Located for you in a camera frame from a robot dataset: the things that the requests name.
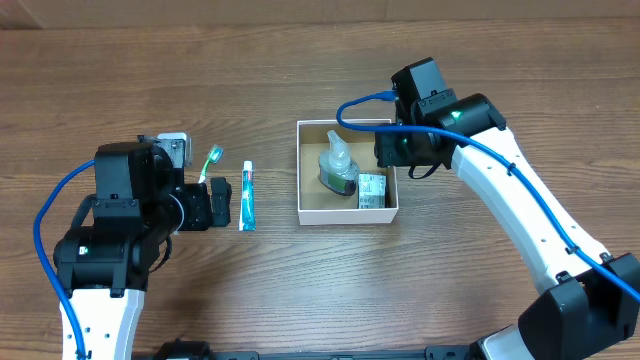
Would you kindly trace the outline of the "blue toothpaste tube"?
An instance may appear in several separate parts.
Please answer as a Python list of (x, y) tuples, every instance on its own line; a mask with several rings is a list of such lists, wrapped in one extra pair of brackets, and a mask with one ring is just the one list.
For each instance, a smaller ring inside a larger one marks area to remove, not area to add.
[(242, 171), (240, 231), (255, 231), (253, 162), (245, 160)]

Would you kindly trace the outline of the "green white packet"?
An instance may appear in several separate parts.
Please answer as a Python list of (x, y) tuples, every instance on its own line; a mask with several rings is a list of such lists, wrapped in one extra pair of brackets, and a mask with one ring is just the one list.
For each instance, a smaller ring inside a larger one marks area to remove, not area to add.
[(387, 179), (385, 175), (361, 173), (358, 178), (358, 208), (385, 208), (386, 184)]

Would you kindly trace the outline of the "clear pump bottle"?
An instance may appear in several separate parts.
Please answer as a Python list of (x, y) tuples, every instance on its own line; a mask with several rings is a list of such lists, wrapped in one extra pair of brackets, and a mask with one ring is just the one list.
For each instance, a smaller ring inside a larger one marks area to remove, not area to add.
[(329, 149), (318, 158), (319, 180), (329, 190), (342, 196), (356, 193), (359, 165), (351, 157), (350, 146), (335, 130), (327, 132)]

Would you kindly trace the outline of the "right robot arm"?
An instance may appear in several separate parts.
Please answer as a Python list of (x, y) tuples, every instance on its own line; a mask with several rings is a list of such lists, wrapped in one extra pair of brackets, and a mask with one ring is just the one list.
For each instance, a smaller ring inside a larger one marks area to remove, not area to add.
[(613, 256), (576, 223), (485, 96), (374, 97), (395, 102), (398, 112), (397, 123), (376, 130), (379, 165), (452, 170), (515, 244), (538, 293), (515, 324), (469, 345), (468, 358), (584, 359), (634, 334), (638, 259)]

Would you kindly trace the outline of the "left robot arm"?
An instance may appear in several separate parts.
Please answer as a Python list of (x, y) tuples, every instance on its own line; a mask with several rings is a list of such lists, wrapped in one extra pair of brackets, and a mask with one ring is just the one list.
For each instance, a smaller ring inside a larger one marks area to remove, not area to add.
[(64, 358), (131, 358), (149, 276), (170, 258), (172, 235), (229, 225), (231, 185), (186, 183), (188, 150), (185, 139), (152, 137), (98, 148), (96, 190), (53, 255)]

